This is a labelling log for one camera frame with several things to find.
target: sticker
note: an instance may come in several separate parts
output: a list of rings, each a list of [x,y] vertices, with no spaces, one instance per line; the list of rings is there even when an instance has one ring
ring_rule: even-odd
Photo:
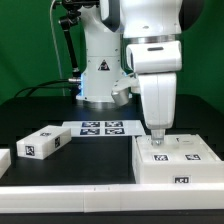
[[[55,139],[55,148],[58,148],[61,145],[60,137]]]
[[[51,133],[47,133],[47,132],[43,132],[40,134],[40,136],[44,136],[44,137],[48,137],[50,135],[51,135]]]
[[[100,129],[81,129],[80,135],[99,135]]]
[[[176,138],[176,140],[177,140],[178,143],[181,143],[183,145],[192,145],[192,144],[194,144],[194,142],[191,139],[186,138],[186,137],[184,137],[184,138]]]
[[[182,176],[182,177],[174,177],[174,183],[175,184],[189,184],[190,181],[190,177],[186,177],[186,176]]]
[[[123,127],[122,121],[109,121],[105,122],[106,127]]]
[[[105,129],[106,135],[124,135],[124,128],[106,128]]]
[[[35,156],[34,146],[26,145],[25,150],[26,150],[26,155],[27,156]]]
[[[169,161],[167,155],[154,155],[155,161]]]
[[[100,122],[82,122],[83,128],[96,128],[100,127]]]
[[[185,155],[187,160],[201,160],[200,156],[197,154]]]
[[[110,68],[105,60],[103,60],[103,62],[101,63],[98,70],[99,71],[110,71]]]

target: cable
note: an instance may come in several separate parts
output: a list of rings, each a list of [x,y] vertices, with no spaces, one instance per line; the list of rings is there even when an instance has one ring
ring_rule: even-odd
[[[27,88],[24,88],[22,90],[20,90],[18,93],[15,94],[14,98],[18,97],[18,95],[26,90],[29,90],[29,89],[70,89],[71,86],[55,86],[55,87],[49,87],[49,86],[34,86],[34,87],[27,87]]]
[[[54,49],[55,49],[57,63],[58,63],[58,71],[59,71],[60,78],[63,79],[64,76],[63,76],[63,72],[62,72],[61,59],[60,59],[59,51],[58,51],[58,44],[57,44],[57,39],[56,39],[56,35],[55,35],[53,13],[52,13],[55,2],[56,2],[56,0],[52,0],[51,6],[50,6],[50,12],[49,12],[50,13],[50,23],[51,23],[51,32],[52,32],[53,42],[54,42]]]
[[[54,81],[50,81],[50,82],[45,82],[45,83],[41,83],[39,85],[37,85],[36,87],[40,87],[40,86],[48,86],[48,85],[53,85],[53,84],[57,84],[57,83],[68,83],[67,79],[59,79],[59,80],[54,80]],[[27,94],[26,97],[29,97],[30,95],[32,95],[37,89],[31,89]]]

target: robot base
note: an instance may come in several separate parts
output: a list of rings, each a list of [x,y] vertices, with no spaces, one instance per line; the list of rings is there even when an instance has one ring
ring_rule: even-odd
[[[198,135],[168,135],[160,146],[133,137],[132,147],[137,184],[224,183],[224,162]]]
[[[85,97],[80,97],[80,96],[76,96],[76,103],[79,106],[83,106],[83,107],[87,107],[87,108],[91,108],[91,109],[99,109],[99,110],[110,110],[110,109],[116,109],[118,108],[118,106],[114,103],[114,102],[109,102],[109,101],[101,101],[101,99],[99,101],[95,100],[95,99],[90,99],[86,100]]]

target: black table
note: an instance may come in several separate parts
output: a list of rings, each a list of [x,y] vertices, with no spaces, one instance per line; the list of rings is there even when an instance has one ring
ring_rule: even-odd
[[[71,103],[70,97],[30,97],[0,106],[0,148],[10,148],[12,165],[0,186],[134,183],[131,137],[73,138],[44,161],[18,158],[16,141],[64,121],[141,120],[138,96],[119,109],[96,110]],[[173,127],[167,134],[199,134],[224,159],[224,116],[201,98],[178,95]],[[107,213],[0,214],[2,223],[221,223],[224,210]]]

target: white platform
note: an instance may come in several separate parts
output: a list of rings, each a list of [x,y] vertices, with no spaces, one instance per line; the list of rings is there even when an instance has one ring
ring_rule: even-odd
[[[1,187],[0,213],[224,209],[224,184]]]
[[[69,121],[62,126],[71,128],[72,137],[145,135],[139,120]]]
[[[138,184],[224,183],[224,162],[198,135],[133,137],[132,165]]]
[[[18,141],[17,154],[31,159],[45,159],[71,141],[71,129],[47,126]]]

